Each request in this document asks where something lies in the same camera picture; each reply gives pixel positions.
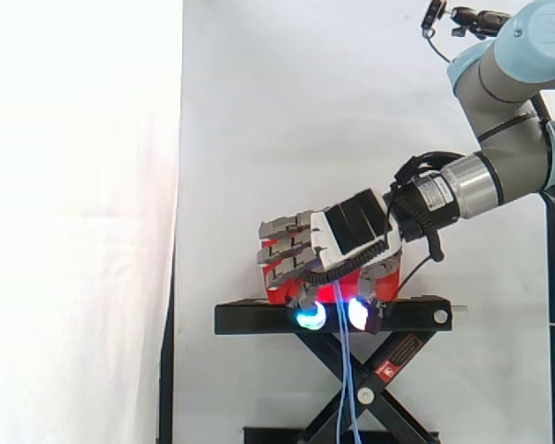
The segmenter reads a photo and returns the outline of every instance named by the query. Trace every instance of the blue light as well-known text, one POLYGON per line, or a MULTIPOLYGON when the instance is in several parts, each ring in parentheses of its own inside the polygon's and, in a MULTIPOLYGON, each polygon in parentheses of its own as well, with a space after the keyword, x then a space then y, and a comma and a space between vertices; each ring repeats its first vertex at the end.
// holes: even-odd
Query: blue light
POLYGON ((364 331, 366 329, 368 309, 359 299, 351 299, 348 303, 348 317, 350 318, 351 324, 358 330, 364 331))
POLYGON ((308 310, 300 310, 296 314, 296 322, 300 327, 309 330, 320 330, 327 321, 327 311, 320 302, 315 302, 314 307, 308 310))

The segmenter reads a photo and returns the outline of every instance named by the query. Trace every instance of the robotic arm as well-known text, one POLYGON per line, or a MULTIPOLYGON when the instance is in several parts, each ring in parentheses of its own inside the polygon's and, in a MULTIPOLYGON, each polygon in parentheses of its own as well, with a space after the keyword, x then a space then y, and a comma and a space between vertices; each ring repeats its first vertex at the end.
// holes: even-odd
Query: robotic arm
MULTIPOLYGON (((446 1, 425 15, 425 36, 446 1)), ((481 146, 462 156, 412 157, 390 192, 362 191, 324 211, 265 222, 258 262, 269 290, 287 287, 292 306, 315 305, 319 290, 357 273, 358 293, 378 302, 375 282, 398 269, 401 244, 427 238, 430 258, 444 258, 438 231, 555 184, 555 121, 534 98, 555 90, 555 0, 538 0, 515 16, 455 8, 452 19, 484 40, 453 59, 452 89, 481 146)))

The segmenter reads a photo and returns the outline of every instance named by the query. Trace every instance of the scissor lift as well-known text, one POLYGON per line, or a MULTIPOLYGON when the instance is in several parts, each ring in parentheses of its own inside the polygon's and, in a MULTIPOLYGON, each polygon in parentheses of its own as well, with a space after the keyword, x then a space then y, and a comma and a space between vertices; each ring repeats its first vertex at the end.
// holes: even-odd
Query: scissor lift
MULTIPOLYGON (((216 307, 217 335, 294 334, 340 381, 343 378, 337 308, 326 305, 327 322, 318 331, 300 327, 293 311, 266 300, 243 300, 216 307)), ((362 432, 363 444, 439 444, 438 433, 428 432, 390 394, 387 386, 439 331, 452 330, 450 302, 437 296, 399 300, 385 317, 380 333, 390 333, 361 363, 351 357, 356 414, 369 411, 385 432, 362 432)), ((361 334, 350 326, 351 333, 361 334)), ((244 427, 244 444, 335 444, 341 391, 304 430, 244 427)), ((351 424, 348 409, 341 430, 351 424)), ((343 443, 353 443, 350 431, 343 443)))

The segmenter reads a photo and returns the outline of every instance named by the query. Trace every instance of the red label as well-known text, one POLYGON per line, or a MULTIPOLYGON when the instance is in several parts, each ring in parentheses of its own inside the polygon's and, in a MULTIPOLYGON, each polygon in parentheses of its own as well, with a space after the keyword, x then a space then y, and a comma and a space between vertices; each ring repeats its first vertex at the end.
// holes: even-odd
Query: red label
POLYGON ((398 367, 397 365, 394 365, 391 361, 386 360, 376 369, 376 376, 378 376, 380 379, 388 384, 390 381, 392 381, 393 377, 395 377, 399 373, 400 370, 401 367, 398 367))
POLYGON ((374 373, 385 384, 388 384, 423 346, 424 343, 415 335, 408 335, 385 358, 382 364, 376 368, 374 373))

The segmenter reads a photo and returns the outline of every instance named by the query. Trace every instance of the white backdrop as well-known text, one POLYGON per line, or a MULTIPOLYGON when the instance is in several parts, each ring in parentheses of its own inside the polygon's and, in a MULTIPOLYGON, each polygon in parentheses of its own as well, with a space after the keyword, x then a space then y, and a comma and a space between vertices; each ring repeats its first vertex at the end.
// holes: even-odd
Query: white backdrop
MULTIPOLYGON (((466 2, 508 12, 524 3, 466 2)), ((445 66, 421 38, 426 6, 187 2, 178 443, 238 444, 243 426, 306 426, 338 387, 295 338, 214 336, 215 304, 263 294, 261 220, 385 190, 412 154, 476 149, 445 66)), ((475 42, 449 33, 449 23, 439 27, 449 55, 475 42)), ((555 114, 555 94, 550 103, 555 114)), ((428 265, 405 292, 469 306, 391 387, 445 443, 549 442, 544 234, 536 196, 463 221, 442 232, 446 261, 428 265)), ((407 270, 426 246, 405 252, 407 270)))
POLYGON ((0 1, 0 444, 152 444, 180 0, 0 1))

